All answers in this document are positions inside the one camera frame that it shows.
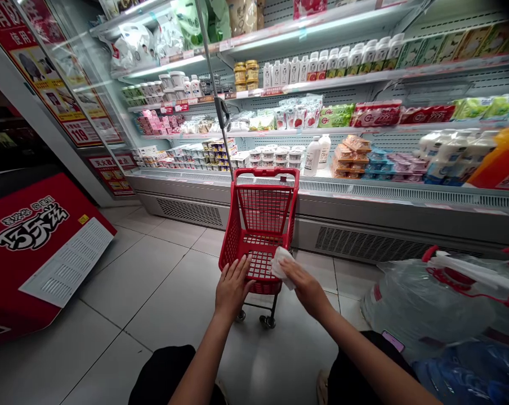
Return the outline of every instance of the shopping basket handle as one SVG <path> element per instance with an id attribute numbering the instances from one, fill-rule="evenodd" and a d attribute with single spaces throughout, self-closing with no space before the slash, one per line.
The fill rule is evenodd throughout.
<path id="1" fill-rule="evenodd" d="M 300 178 L 300 171 L 293 168 L 275 168 L 275 169 L 255 169 L 255 168 L 240 168 L 234 170 L 234 180 L 240 174 L 251 173 L 256 177 L 275 177 L 279 174 L 291 174 L 296 180 Z"/>

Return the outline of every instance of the white tile floor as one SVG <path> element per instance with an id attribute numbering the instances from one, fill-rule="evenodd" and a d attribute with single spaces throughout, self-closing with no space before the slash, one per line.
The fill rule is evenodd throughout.
<path id="1" fill-rule="evenodd" d="M 0 346 L 0 405 L 127 404 L 152 351 L 198 347 L 213 312 L 224 232 L 149 215 L 144 208 L 102 210 L 114 241 L 47 329 Z M 296 259 L 332 305 L 360 330 L 359 299 L 382 276 L 374 266 L 305 251 Z M 249 294 L 247 302 L 271 297 Z M 219 369 L 230 402 L 317 404 L 316 376 L 337 346 L 282 289 L 277 326 L 263 330 L 263 309 L 244 307 Z"/>

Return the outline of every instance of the black pants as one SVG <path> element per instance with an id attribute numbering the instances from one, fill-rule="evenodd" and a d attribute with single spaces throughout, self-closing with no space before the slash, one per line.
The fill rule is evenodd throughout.
<path id="1" fill-rule="evenodd" d="M 416 378 L 411 366 L 381 334 L 374 331 L 366 331 L 362 334 L 408 374 Z M 194 348 L 190 345 L 166 347 L 155 351 L 140 371 L 129 398 L 129 405 L 167 404 L 195 353 Z M 328 403 L 332 405 L 345 402 L 382 403 L 348 356 L 339 350 L 329 374 Z M 225 404 L 224 396 L 217 385 L 213 387 L 209 403 L 211 405 Z"/>

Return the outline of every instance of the red shopping basket cart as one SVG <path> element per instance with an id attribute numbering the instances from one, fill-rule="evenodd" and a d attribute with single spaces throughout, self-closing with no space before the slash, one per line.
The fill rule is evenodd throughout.
<path id="1" fill-rule="evenodd" d="M 283 176 L 278 179 L 278 184 L 238 184 L 239 176 L 247 173 L 255 177 L 275 177 L 281 174 Z M 287 177 L 284 174 L 294 176 L 295 181 L 292 187 L 287 186 Z M 230 215 L 219 257 L 219 268 L 222 271 L 227 263 L 232 263 L 243 255 L 252 255 L 247 280 L 256 280 L 256 283 L 251 287 L 250 292 L 274 295 L 274 299 L 271 308 L 244 304 L 271 310 L 271 315 L 260 317 L 262 325 L 270 329 L 275 327 L 277 295 L 283 284 L 271 273 L 271 259 L 278 246 L 290 249 L 299 184 L 298 169 L 244 168 L 234 171 Z M 244 319 L 245 311 L 241 310 L 237 320 Z"/>

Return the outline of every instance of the poster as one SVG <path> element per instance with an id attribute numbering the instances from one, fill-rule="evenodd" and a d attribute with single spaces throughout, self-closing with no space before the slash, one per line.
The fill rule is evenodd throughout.
<path id="1" fill-rule="evenodd" d="M 117 154 L 115 157 L 118 159 L 123 170 L 131 170 L 136 167 L 129 153 Z M 94 156 L 92 158 L 88 157 L 87 159 L 115 196 L 135 195 L 135 192 L 132 190 L 111 156 Z"/>
<path id="2" fill-rule="evenodd" d="M 77 147 L 100 145 L 101 141 L 82 113 L 81 107 L 70 95 L 54 66 L 73 86 L 85 86 L 78 98 L 83 108 L 97 124 L 108 143 L 122 143 L 101 100 L 91 88 L 74 51 L 67 43 L 44 0 L 25 0 L 22 4 L 34 30 L 43 40 L 54 58 L 54 65 L 38 45 L 29 28 L 24 24 L 16 7 L 9 0 L 0 0 L 0 45 L 26 77 L 38 97 L 65 128 Z M 83 127 L 84 136 L 73 126 Z"/>

